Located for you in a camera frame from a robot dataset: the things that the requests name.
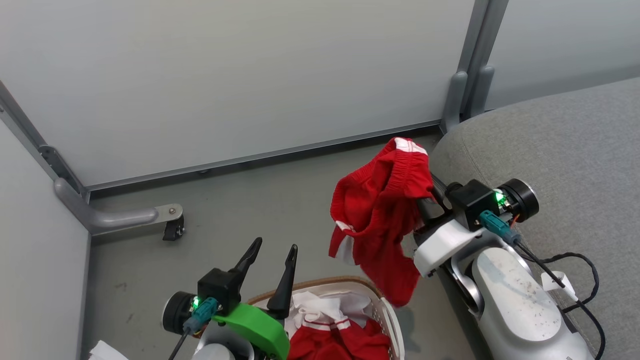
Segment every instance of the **green led light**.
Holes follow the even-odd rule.
[[[507,201],[507,198],[502,193],[497,192],[495,193],[495,201],[498,203],[498,205],[503,206]]]

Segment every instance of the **whiteboard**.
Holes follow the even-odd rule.
[[[77,359],[88,233],[2,121],[0,168],[0,359]]]
[[[86,186],[440,119],[474,0],[3,0],[0,78]]]
[[[486,109],[640,76],[640,1],[509,0]]]

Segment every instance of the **red garment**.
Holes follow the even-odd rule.
[[[364,329],[351,320],[335,325],[303,322],[291,338],[287,360],[388,360],[389,344],[371,319]]]
[[[331,203],[337,224],[329,255],[352,261],[391,304],[411,299],[419,273],[400,242],[422,224],[416,199],[431,197],[427,152],[394,138],[371,162],[338,182]]]

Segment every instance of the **black cable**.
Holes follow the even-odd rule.
[[[526,256],[520,255],[523,259],[528,260],[528,261],[533,261],[533,259],[529,259]],[[579,258],[584,260],[585,263],[587,263],[589,265],[589,267],[591,267],[591,273],[593,274],[593,289],[591,290],[591,295],[589,295],[588,298],[584,299],[584,301],[582,301],[583,304],[588,304],[589,301],[593,300],[596,297],[596,294],[598,293],[598,290],[600,289],[600,277],[598,276],[598,270],[596,269],[595,264],[589,259],[587,258],[585,255],[579,254],[578,252],[565,252],[564,254],[560,254],[560,255],[556,255],[553,256],[551,258],[548,259],[540,259],[540,261],[544,264],[549,264],[549,263],[553,263],[555,261],[561,260],[561,259],[566,259],[566,258]],[[578,304],[574,304],[571,306],[568,306],[566,308],[564,308],[562,311],[563,313],[568,313],[569,311],[575,310],[577,309]]]
[[[562,280],[558,279],[558,277],[551,271],[549,270],[549,268],[544,264],[544,262],[540,259],[538,259],[538,257],[536,257],[533,252],[531,252],[531,250],[529,250],[526,246],[522,245],[519,241],[516,242],[516,244],[520,249],[522,249],[522,251],[525,252],[525,254],[527,254],[530,257],[530,261],[535,262],[536,264],[538,264],[538,266],[540,266],[542,268],[542,270],[544,270],[547,275],[551,276],[551,278],[558,284],[560,285],[560,287],[564,288],[564,284],[562,283]],[[581,259],[584,259],[585,261],[587,261],[588,259],[586,258],[586,256],[582,255],[582,256],[578,256]],[[595,265],[593,265],[593,263],[591,262],[591,260],[588,261],[588,263],[590,263],[589,265],[592,266],[591,268],[595,271]],[[605,348],[605,344],[606,344],[606,338],[605,338],[605,334],[604,334],[604,329],[602,329],[602,326],[600,325],[600,322],[598,321],[598,319],[596,319],[596,317],[593,315],[593,313],[584,305],[583,302],[581,302],[580,300],[576,301],[575,304],[580,307],[585,314],[587,314],[587,316],[591,319],[591,321],[593,322],[593,325],[595,325],[596,329],[598,329],[598,333],[600,334],[600,348],[598,349],[598,354],[596,354],[595,360],[600,360],[602,358],[602,354],[604,354],[604,348]]]
[[[184,342],[184,340],[187,338],[187,336],[189,335],[189,332],[186,331],[182,337],[180,338],[180,340],[178,340],[178,343],[176,344],[173,352],[171,353],[171,355],[169,356],[169,360],[173,360],[173,358],[175,358],[175,355],[178,354],[178,350],[180,350],[180,347],[182,346],[182,343]]]

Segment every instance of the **orange wire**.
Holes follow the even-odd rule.
[[[511,222],[511,228],[513,228],[513,226],[516,224],[518,217],[520,217],[520,214],[516,214],[516,216],[513,218],[513,221]]]

